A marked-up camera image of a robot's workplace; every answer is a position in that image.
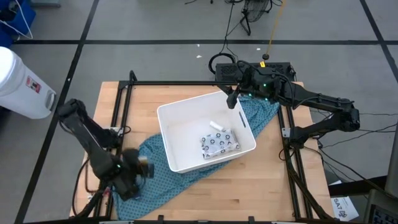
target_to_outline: blue cloth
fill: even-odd
[[[254,137],[264,129],[275,116],[279,104],[270,105],[265,100],[240,98]],[[183,192],[196,181],[209,176],[224,167],[229,161],[193,170],[185,174],[172,172],[167,163],[166,153],[161,134],[156,134],[145,140],[139,147],[140,156],[147,156],[155,164],[155,177],[147,179],[137,200],[129,199],[123,202],[117,193],[113,193],[116,211],[120,220],[135,220],[159,208],[170,199]]]

